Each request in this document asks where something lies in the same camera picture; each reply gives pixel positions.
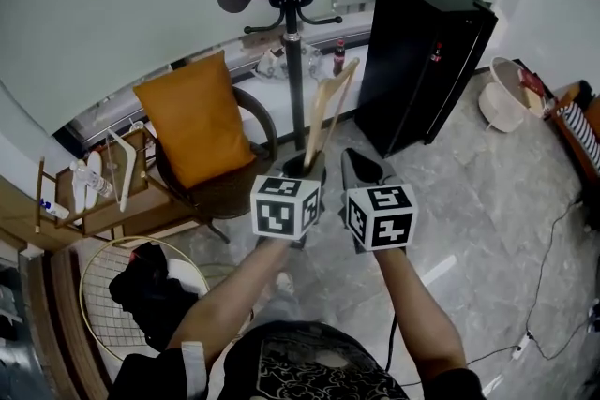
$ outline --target power strip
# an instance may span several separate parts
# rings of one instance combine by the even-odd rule
[[[520,358],[520,356],[523,354],[523,350],[525,347],[527,347],[531,340],[532,334],[530,332],[527,332],[523,335],[523,338],[521,338],[521,341],[518,343],[518,347],[515,348],[515,351],[513,351],[513,360],[518,360]]]

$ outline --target black cabinet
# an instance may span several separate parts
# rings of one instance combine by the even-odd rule
[[[481,0],[376,0],[354,121],[381,156],[435,139],[495,25]]]

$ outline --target orange cushion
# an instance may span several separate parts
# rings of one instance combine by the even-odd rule
[[[224,52],[133,88],[184,188],[254,159]]]

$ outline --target forearm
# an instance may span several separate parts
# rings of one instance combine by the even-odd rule
[[[200,341],[210,368],[239,333],[263,288],[286,259],[289,246],[290,242],[285,240],[264,241],[189,309],[168,348],[178,348],[184,341]]]
[[[457,329],[431,297],[399,249],[380,250],[375,258],[389,290],[397,324],[422,380],[466,366]]]

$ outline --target black cable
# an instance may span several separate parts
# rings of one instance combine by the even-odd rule
[[[498,348],[497,350],[490,352],[488,355],[484,355],[483,357],[479,357],[478,359],[471,360],[470,362],[467,363],[467,365],[470,365],[471,363],[479,362],[480,360],[484,360],[487,357],[491,357],[495,353],[500,353],[501,351],[512,350],[513,348],[518,348],[518,345],[511,345],[510,347]]]
[[[394,319],[392,320],[392,330],[390,332],[390,339],[387,344],[387,364],[385,365],[385,371],[390,371],[390,366],[392,366],[392,353],[394,352],[394,335],[396,334],[396,327],[398,325],[398,319],[396,318],[396,314],[394,314]]]
[[[499,348],[497,350],[494,350],[494,351],[490,352],[488,355],[484,355],[483,357],[479,357],[478,359],[471,360],[470,362],[467,363],[467,365],[471,365],[472,363],[479,362],[480,360],[484,360],[487,357],[491,357],[492,355],[494,355],[496,353],[500,353],[502,351],[511,350],[513,348],[518,348],[518,345],[511,345],[510,347]],[[402,385],[400,385],[400,387],[412,387],[414,385],[418,385],[419,383],[421,383],[421,382],[420,381],[415,381],[415,383],[403,383]]]
[[[588,323],[588,319],[585,319],[584,321],[582,321],[577,326],[577,328],[573,331],[573,333],[571,333],[571,336],[566,341],[566,343],[554,355],[550,355],[549,357],[544,353],[544,351],[542,350],[542,347],[540,346],[539,342],[535,339],[535,337],[533,336],[533,334],[532,334],[532,332],[531,332],[531,330],[529,328],[529,320],[531,319],[532,312],[533,312],[535,306],[537,305],[537,298],[539,296],[540,288],[541,288],[541,285],[542,285],[542,276],[544,275],[544,265],[546,264],[546,260],[548,259],[548,254],[550,253],[550,249],[552,248],[552,244],[554,243],[554,229],[556,227],[556,224],[559,223],[561,220],[563,220],[569,214],[569,212],[571,211],[571,208],[573,208],[573,206],[576,205],[577,203],[578,203],[578,200],[571,201],[568,204],[566,210],[564,211],[564,214],[562,214],[561,216],[559,216],[552,223],[552,229],[550,230],[550,242],[548,244],[546,253],[544,254],[544,258],[542,259],[542,265],[540,266],[540,275],[539,275],[539,278],[537,280],[537,288],[535,289],[535,298],[533,299],[533,305],[530,308],[529,313],[527,314],[527,320],[525,321],[526,334],[533,341],[533,343],[535,344],[535,346],[539,350],[540,355],[542,355],[542,357],[544,358],[544,360],[546,360],[548,362],[556,359],[559,355],[561,355],[566,350],[566,348],[569,346],[569,344],[571,343],[571,340],[573,340],[573,338],[575,337],[575,335],[577,334],[577,332],[579,332],[579,330],[581,329],[581,327],[583,327],[584,325],[586,325]],[[388,343],[387,364],[385,366],[385,371],[386,372],[389,372],[390,366],[392,365],[392,353],[394,352],[394,335],[396,333],[396,327],[397,326],[398,326],[398,320],[396,318],[396,315],[394,315],[394,319],[392,320],[392,330],[390,332],[389,343]],[[467,365],[471,365],[472,363],[479,362],[480,360],[484,360],[487,357],[491,357],[492,355],[494,355],[496,353],[507,351],[507,350],[510,350],[510,349],[513,349],[513,348],[519,348],[519,345],[511,345],[510,347],[499,348],[497,350],[494,350],[494,351],[488,353],[487,355],[484,355],[483,357],[479,357],[478,359],[471,360],[470,362],[467,363]],[[414,385],[419,385],[420,383],[421,383],[420,381],[417,381],[415,383],[404,383],[404,384],[401,384],[400,387],[411,387],[411,386],[414,386]]]
[[[584,325],[586,325],[588,323],[588,319],[583,320],[576,327],[576,329],[573,331],[573,333],[571,333],[571,336],[569,336],[569,339],[566,341],[566,343],[561,348],[559,348],[559,350],[556,353],[554,353],[554,355],[550,355],[550,356],[547,356],[546,353],[544,353],[544,351],[542,350],[542,346],[539,344],[537,339],[533,336],[533,333],[529,327],[529,321],[532,318],[532,312],[533,312],[535,306],[537,305],[537,298],[540,293],[540,287],[542,286],[542,276],[544,275],[544,265],[546,264],[548,254],[550,253],[550,249],[552,248],[552,244],[554,243],[554,229],[556,227],[556,224],[559,223],[561,220],[563,220],[569,214],[569,212],[571,211],[573,206],[576,205],[577,203],[578,203],[578,199],[575,199],[572,202],[570,202],[569,205],[567,206],[566,210],[564,211],[564,214],[562,214],[560,217],[558,217],[552,223],[552,229],[550,230],[550,242],[548,243],[546,253],[544,254],[544,259],[542,259],[542,265],[540,267],[540,275],[537,279],[537,288],[535,289],[535,298],[533,300],[532,308],[529,309],[529,313],[527,314],[527,319],[525,320],[525,333],[533,341],[533,343],[535,344],[535,347],[540,352],[540,355],[542,356],[542,358],[548,362],[556,359],[559,355],[561,355],[566,350],[566,348],[569,346],[569,344],[571,343],[571,340],[573,340],[573,338],[575,338],[575,335],[577,334],[577,332],[579,332],[581,327],[583,327]]]
[[[535,298],[533,300],[532,308],[529,309],[529,313],[527,314],[527,319],[525,320],[525,328],[527,329],[527,331],[529,331],[529,320],[532,317],[533,309],[537,305],[537,296],[539,295],[539,293],[540,293],[540,287],[542,286],[542,276],[544,275],[544,264],[546,263],[546,260],[548,258],[548,254],[550,253],[550,249],[552,248],[552,244],[554,243],[554,228],[556,227],[556,224],[558,222],[560,222],[561,220],[563,220],[568,215],[568,213],[571,210],[571,207],[573,207],[573,205],[575,205],[574,201],[572,201],[571,203],[569,203],[569,205],[567,206],[566,210],[564,211],[564,214],[562,214],[560,217],[558,217],[552,223],[552,230],[550,231],[550,243],[547,245],[546,253],[544,254],[544,258],[542,259],[542,266],[540,267],[540,276],[537,279],[537,288],[535,289]]]

